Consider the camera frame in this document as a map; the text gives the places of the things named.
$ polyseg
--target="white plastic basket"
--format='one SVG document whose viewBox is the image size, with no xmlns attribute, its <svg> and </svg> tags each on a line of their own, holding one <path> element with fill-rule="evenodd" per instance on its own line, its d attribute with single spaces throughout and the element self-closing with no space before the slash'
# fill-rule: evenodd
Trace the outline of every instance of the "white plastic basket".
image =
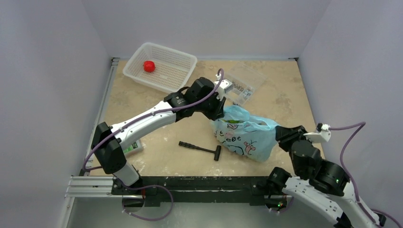
<svg viewBox="0 0 403 228">
<path fill-rule="evenodd" d="M 155 63 L 155 71 L 144 71 L 144 61 Z M 144 43 L 123 68 L 123 74 L 134 81 L 166 93 L 178 91 L 189 80 L 196 56 L 153 43 Z"/>
</svg>

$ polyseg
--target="perforated basket bottom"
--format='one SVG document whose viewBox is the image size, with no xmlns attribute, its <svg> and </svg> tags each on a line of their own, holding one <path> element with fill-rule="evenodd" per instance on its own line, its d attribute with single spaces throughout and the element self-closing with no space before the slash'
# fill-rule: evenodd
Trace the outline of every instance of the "perforated basket bottom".
<svg viewBox="0 0 403 228">
<path fill-rule="evenodd" d="M 189 73 L 188 70 L 179 69 L 177 66 L 172 67 L 157 60 L 153 60 L 153 62 L 155 63 L 155 71 L 151 73 L 140 71 L 135 77 L 173 90 L 182 87 L 182 83 Z"/>
</svg>

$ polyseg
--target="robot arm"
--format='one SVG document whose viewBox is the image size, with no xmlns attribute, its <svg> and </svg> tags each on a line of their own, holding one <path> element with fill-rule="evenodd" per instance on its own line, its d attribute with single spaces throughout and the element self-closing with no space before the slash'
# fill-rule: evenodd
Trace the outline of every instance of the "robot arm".
<svg viewBox="0 0 403 228">
<path fill-rule="evenodd" d="M 218 82 L 219 81 L 213 83 L 212 81 L 201 77 L 197 79 L 191 87 L 185 87 L 178 92 L 167 95 L 163 101 L 160 101 L 156 106 L 138 116 L 111 126 L 108 126 L 105 122 L 100 123 L 95 130 L 92 148 L 109 136 L 112 133 L 112 130 L 116 131 L 116 129 L 119 129 L 120 131 L 94 152 L 104 172 L 106 174 L 113 174 L 126 186 L 132 186 L 139 182 L 141 178 L 136 169 L 127 162 L 123 150 L 127 149 L 141 137 L 160 127 L 172 124 L 185 117 L 190 117 L 194 112 L 201 112 L 210 120 L 216 120 L 223 117 L 223 106 L 225 102 L 224 94 L 232 89 L 232 83 L 226 79 L 221 82 L 216 92 L 205 101 L 189 108 L 180 109 L 180 107 L 202 100 L 214 89 Z M 157 110 L 167 111 L 154 114 Z M 123 126 L 127 123 L 149 113 L 152 113 L 152 115 L 135 122 L 126 129 L 123 129 Z"/>
<path fill-rule="evenodd" d="M 317 132 L 307 133 L 303 126 L 276 127 L 276 140 L 281 149 L 288 152 L 297 177 L 276 167 L 269 179 L 272 188 L 292 195 L 314 208 L 337 228 L 376 228 L 385 223 L 385 216 L 372 212 L 355 193 L 350 177 L 339 165 L 322 159 L 320 150 L 312 143 L 330 139 L 329 126 L 319 124 Z M 359 203 L 377 221 L 374 224 L 361 209 Z"/>
</svg>

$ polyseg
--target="gray floor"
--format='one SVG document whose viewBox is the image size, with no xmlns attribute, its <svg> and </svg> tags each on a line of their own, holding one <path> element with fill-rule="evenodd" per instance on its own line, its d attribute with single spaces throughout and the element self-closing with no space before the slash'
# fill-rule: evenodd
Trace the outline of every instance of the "gray floor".
<svg viewBox="0 0 403 228">
<path fill-rule="evenodd" d="M 143 208 L 138 215 L 155 218 L 169 208 Z M 269 213 L 266 207 L 229 203 L 175 203 L 171 214 L 160 221 L 148 222 L 122 214 L 121 199 L 77 199 L 69 228 L 331 228 L 323 217 L 295 200 L 292 207 L 280 214 Z"/>
</svg>

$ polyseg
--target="red ball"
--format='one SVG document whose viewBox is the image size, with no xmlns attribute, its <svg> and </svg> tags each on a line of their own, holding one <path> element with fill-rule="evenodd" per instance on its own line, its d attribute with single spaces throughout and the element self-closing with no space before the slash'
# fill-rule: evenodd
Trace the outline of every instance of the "red ball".
<svg viewBox="0 0 403 228">
<path fill-rule="evenodd" d="M 145 72 L 151 73 L 155 71 L 155 64 L 153 61 L 145 61 L 143 67 Z"/>
</svg>

